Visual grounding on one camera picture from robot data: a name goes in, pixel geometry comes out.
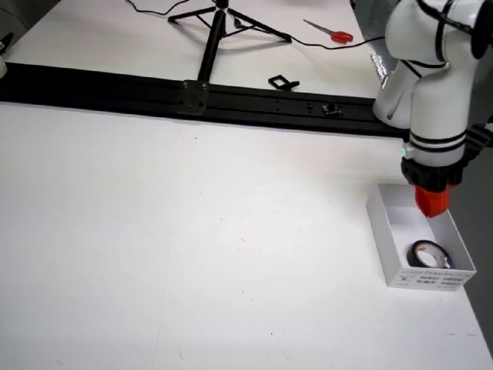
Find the tripod stand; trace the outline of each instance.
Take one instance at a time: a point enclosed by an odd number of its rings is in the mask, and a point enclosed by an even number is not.
[[[272,29],[268,25],[264,25],[255,19],[247,17],[236,10],[229,8],[229,0],[216,0],[216,6],[196,10],[194,12],[183,13],[180,15],[174,15],[168,18],[168,22],[176,23],[178,19],[184,19],[189,17],[197,17],[202,23],[210,28],[209,38],[207,39],[206,50],[203,53],[202,64],[199,71],[199,81],[209,82],[210,74],[213,70],[214,59],[216,58],[217,48],[219,47],[219,42],[225,37],[236,35],[237,33],[246,31],[248,29],[259,29],[265,33],[270,33],[275,35],[282,40],[291,43],[291,36]],[[206,21],[204,21],[200,16],[207,13],[215,12],[214,20],[212,26],[210,26]],[[244,22],[248,22],[251,26],[242,27],[240,30],[226,34],[226,13],[231,14],[235,19],[240,19]]]

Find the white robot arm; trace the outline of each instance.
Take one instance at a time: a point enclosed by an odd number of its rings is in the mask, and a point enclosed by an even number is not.
[[[3,61],[3,58],[0,55],[0,78],[5,76],[6,73],[7,73],[7,66],[5,65],[5,62]]]
[[[400,61],[374,113],[410,130],[402,171],[426,216],[447,210],[448,188],[467,166],[472,84],[492,33],[492,0],[401,0],[387,24],[387,47]]]

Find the table surface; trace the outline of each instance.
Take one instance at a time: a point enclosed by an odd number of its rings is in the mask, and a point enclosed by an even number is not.
[[[361,38],[346,0],[237,3],[306,40],[324,36],[303,18]],[[9,60],[193,79],[205,35],[64,0]],[[365,47],[267,39],[227,39],[211,82],[378,89]],[[491,368],[464,290],[384,283],[365,204],[404,182],[398,140],[15,104],[0,117],[0,368]]]

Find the scissors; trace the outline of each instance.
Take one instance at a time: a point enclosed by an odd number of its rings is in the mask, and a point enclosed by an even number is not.
[[[350,35],[349,33],[342,31],[331,31],[329,29],[326,29],[325,27],[322,27],[321,25],[316,25],[315,23],[307,21],[306,19],[304,19],[304,21],[309,25],[312,25],[316,29],[319,29],[322,32],[325,32],[328,35],[330,35],[330,39],[338,44],[346,45],[348,42],[353,42],[353,36]]]

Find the white box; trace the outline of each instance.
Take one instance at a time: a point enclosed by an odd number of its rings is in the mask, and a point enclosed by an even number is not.
[[[416,205],[412,186],[377,185],[367,210],[389,287],[456,291],[476,273],[450,213],[426,218]],[[409,248],[423,239],[441,245],[454,268],[411,267]]]

